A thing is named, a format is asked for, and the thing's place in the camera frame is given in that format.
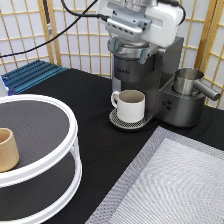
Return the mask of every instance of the drip tray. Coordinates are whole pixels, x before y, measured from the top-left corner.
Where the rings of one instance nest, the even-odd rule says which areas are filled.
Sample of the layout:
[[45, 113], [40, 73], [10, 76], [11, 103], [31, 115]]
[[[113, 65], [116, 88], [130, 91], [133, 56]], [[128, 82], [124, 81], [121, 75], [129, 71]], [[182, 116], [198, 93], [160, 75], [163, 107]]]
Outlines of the drip tray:
[[110, 119], [110, 122], [117, 128], [123, 130], [123, 131], [137, 131], [141, 128], [144, 128], [148, 123], [149, 121], [152, 120], [152, 116], [149, 115], [149, 114], [145, 114], [145, 117], [139, 121], [139, 122], [136, 122], [136, 123], [126, 123], [126, 122], [123, 122], [121, 121], [118, 117], [117, 117], [117, 109], [113, 109], [111, 112], [110, 112], [110, 115], [109, 115], [109, 119]]

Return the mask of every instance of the metal pitcher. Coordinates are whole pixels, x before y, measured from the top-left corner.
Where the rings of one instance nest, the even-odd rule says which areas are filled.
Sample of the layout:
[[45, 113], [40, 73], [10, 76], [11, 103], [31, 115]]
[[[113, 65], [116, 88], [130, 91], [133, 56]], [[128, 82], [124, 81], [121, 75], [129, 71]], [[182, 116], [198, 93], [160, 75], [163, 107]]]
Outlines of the metal pitcher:
[[185, 96], [194, 95], [195, 90], [200, 91], [213, 101], [217, 101], [221, 94], [202, 82], [203, 72], [194, 68], [182, 68], [176, 71], [174, 90]]

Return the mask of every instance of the white mug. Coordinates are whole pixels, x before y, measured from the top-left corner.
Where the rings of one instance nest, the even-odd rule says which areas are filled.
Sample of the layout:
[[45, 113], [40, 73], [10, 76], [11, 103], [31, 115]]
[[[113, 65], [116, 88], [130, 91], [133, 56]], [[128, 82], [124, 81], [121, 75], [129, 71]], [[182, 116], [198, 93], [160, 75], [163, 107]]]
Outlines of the white mug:
[[117, 108], [117, 117], [121, 121], [136, 123], [144, 118], [145, 95], [142, 92], [137, 90], [116, 91], [112, 93], [111, 102]]

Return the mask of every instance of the mesh mat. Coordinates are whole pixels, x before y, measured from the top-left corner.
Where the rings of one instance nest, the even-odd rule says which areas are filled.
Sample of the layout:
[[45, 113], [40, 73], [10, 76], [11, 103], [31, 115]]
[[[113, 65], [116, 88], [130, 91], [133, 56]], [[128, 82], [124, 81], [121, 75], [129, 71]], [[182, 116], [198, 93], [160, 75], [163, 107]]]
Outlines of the mesh mat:
[[68, 116], [60, 108], [40, 101], [0, 104], [0, 127], [13, 131], [20, 160], [14, 167], [27, 166], [58, 147], [69, 131]]
[[223, 160], [165, 139], [109, 223], [223, 223], [223, 170]]
[[222, 151], [159, 127], [86, 222], [87, 224], [109, 223], [112, 215], [165, 138], [224, 160]]

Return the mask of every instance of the cup handle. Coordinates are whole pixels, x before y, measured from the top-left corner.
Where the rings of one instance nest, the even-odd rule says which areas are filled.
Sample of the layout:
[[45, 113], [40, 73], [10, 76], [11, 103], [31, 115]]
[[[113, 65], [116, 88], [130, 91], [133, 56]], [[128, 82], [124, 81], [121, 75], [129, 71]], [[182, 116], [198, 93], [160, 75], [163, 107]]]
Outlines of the cup handle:
[[115, 108], [117, 108], [117, 104], [115, 103], [115, 97], [117, 96], [117, 98], [118, 98], [119, 94], [120, 94], [119, 92], [115, 91], [111, 95], [111, 103]]

